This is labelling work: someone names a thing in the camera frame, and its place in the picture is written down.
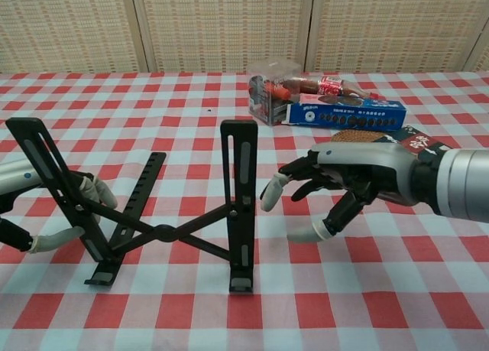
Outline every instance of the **robotic hand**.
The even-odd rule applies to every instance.
[[[102,180],[91,174],[73,171],[73,178],[81,194],[88,199],[117,207],[117,200]],[[24,192],[41,188],[42,181],[29,160],[0,164],[0,214],[12,210],[15,199]],[[75,226],[49,236],[31,236],[21,227],[0,217],[0,242],[22,252],[48,252],[84,234],[82,227]]]
[[[271,211],[292,180],[308,180],[292,201],[322,188],[346,193],[325,219],[287,235],[295,242],[333,237],[375,198],[427,203],[439,216],[489,223],[488,171],[485,150],[452,149],[427,163],[395,143],[326,142],[279,169],[261,194],[261,209]]]

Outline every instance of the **red and white checkered tablecloth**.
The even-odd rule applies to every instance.
[[[452,147],[489,147],[489,73],[342,74],[406,105],[406,124]],[[177,225],[223,203],[219,124],[249,119],[242,74],[0,75],[0,163],[24,158],[5,127],[43,119],[69,166],[123,207],[151,151],[167,151],[143,220]],[[279,165],[337,131],[259,122],[257,192]],[[293,244],[341,193],[257,211],[255,293],[228,295],[228,264],[183,243],[125,257],[112,288],[79,241],[26,255],[0,247],[3,350],[489,349],[489,225],[375,201],[338,237]],[[32,234],[68,227],[45,190],[5,215]],[[115,224],[102,219],[110,235]],[[198,236],[226,246],[225,222]]]

